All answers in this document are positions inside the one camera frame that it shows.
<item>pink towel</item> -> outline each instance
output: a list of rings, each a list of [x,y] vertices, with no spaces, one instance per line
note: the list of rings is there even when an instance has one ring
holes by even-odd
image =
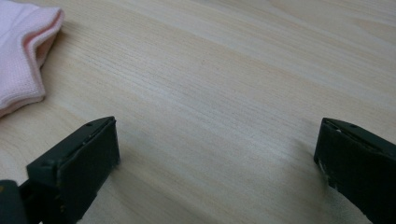
[[[40,67],[64,12],[0,0],[0,117],[43,100]]]

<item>wood grain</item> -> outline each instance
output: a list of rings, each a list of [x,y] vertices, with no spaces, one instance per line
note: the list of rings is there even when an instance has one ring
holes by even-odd
[[[47,98],[0,119],[0,178],[114,115],[121,165],[80,223],[370,223],[313,153],[323,117],[396,143],[395,1],[29,2],[66,19]]]

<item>wooden table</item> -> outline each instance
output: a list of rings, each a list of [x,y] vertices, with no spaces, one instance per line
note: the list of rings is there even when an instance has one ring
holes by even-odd
[[[80,223],[369,223],[313,154],[323,117],[396,143],[394,1],[29,2],[66,18],[47,98],[0,118],[0,178],[113,115],[121,165]]]

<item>black plastic part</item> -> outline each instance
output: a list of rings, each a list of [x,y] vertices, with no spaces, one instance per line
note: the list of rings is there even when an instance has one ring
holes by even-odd
[[[374,223],[396,223],[396,146],[363,128],[323,119],[315,163]]]
[[[0,223],[28,223],[18,185],[12,180],[0,180]]]
[[[19,187],[19,192],[7,187],[7,195],[0,194],[5,199],[14,198],[0,198],[1,209],[4,206],[14,211],[0,211],[0,223],[23,223],[12,221],[18,217],[27,219],[30,224],[40,221],[44,224],[76,223],[90,207],[111,170],[119,163],[114,117],[83,125],[27,165],[29,179]]]

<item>folded fabric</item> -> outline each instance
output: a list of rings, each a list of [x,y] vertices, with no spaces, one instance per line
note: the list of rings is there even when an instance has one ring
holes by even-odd
[[[0,0],[0,117],[44,98],[40,67],[63,21],[58,7]]]

